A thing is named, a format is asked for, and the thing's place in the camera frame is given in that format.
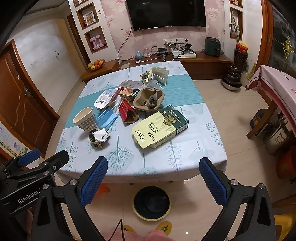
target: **checkered paper cup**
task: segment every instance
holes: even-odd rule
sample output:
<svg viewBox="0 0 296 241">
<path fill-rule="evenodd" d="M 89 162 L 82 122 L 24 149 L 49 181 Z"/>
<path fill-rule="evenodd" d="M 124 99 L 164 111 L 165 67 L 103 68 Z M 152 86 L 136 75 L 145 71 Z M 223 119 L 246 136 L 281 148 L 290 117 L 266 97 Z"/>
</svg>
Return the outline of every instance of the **checkered paper cup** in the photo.
<svg viewBox="0 0 296 241">
<path fill-rule="evenodd" d="M 99 129 L 98 125 L 96 124 L 96 117 L 94 116 L 92 107 L 87 107 L 80 111 L 74 117 L 73 124 L 87 132 Z"/>
</svg>

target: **pink tablecloth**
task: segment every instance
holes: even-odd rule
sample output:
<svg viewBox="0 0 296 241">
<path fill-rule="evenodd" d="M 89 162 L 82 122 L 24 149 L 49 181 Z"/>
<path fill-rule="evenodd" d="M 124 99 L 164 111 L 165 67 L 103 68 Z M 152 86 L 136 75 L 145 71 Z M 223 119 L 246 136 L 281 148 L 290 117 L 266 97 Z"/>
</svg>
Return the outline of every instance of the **pink tablecloth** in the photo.
<svg viewBox="0 0 296 241">
<path fill-rule="evenodd" d="M 267 92 L 288 119 L 296 135 L 296 79 L 277 69 L 261 65 L 246 89 L 262 89 Z"/>
</svg>

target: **pink wallpaper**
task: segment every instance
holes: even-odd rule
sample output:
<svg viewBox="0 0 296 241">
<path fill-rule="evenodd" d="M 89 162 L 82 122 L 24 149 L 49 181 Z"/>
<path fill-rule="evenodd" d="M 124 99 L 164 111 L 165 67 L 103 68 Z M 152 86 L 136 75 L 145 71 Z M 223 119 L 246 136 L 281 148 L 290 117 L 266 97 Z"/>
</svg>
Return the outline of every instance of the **pink wallpaper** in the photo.
<svg viewBox="0 0 296 241">
<path fill-rule="evenodd" d="M 129 59 L 135 55 L 135 50 L 144 48 L 151 49 L 152 46 L 164 47 L 163 39 L 185 38 L 191 43 L 195 51 L 202 50 L 205 44 L 205 37 L 214 37 L 221 41 L 223 48 L 225 19 L 223 0 L 204 0 L 206 11 L 207 27 L 163 27 L 146 29 L 131 33 L 130 38 L 121 48 L 119 57 Z M 101 0 L 107 23 L 113 38 L 116 50 L 129 35 L 131 21 L 128 15 L 125 0 Z"/>
</svg>

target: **yellow slipper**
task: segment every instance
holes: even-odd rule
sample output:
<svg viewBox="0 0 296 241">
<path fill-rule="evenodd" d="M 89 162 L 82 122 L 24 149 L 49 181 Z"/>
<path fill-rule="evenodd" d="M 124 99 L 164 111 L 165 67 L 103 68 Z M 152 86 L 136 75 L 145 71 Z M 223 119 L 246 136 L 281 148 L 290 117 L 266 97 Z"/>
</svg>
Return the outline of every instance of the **yellow slipper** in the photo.
<svg viewBox="0 0 296 241">
<path fill-rule="evenodd" d="M 164 221 L 158 225 L 155 230 L 163 231 L 168 236 L 172 231 L 172 224 L 168 221 Z"/>
<path fill-rule="evenodd" d="M 133 230 L 133 228 L 131 227 L 131 226 L 129 226 L 129 225 L 124 225 L 123 226 L 123 230 L 125 230 L 125 231 L 127 231 L 127 232 L 131 232 L 131 233 L 136 233 L 134 230 Z"/>
</svg>

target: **door handle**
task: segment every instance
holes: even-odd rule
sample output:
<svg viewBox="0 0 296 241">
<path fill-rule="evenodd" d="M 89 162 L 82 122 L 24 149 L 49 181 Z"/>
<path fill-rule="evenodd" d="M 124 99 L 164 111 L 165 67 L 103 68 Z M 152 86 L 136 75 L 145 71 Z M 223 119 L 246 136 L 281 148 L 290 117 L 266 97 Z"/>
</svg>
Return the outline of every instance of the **door handle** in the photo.
<svg viewBox="0 0 296 241">
<path fill-rule="evenodd" d="M 24 87 L 24 91 L 25 91 L 25 96 L 28 95 L 29 97 L 31 96 L 31 93 L 28 91 L 28 89 L 26 87 Z"/>
</svg>

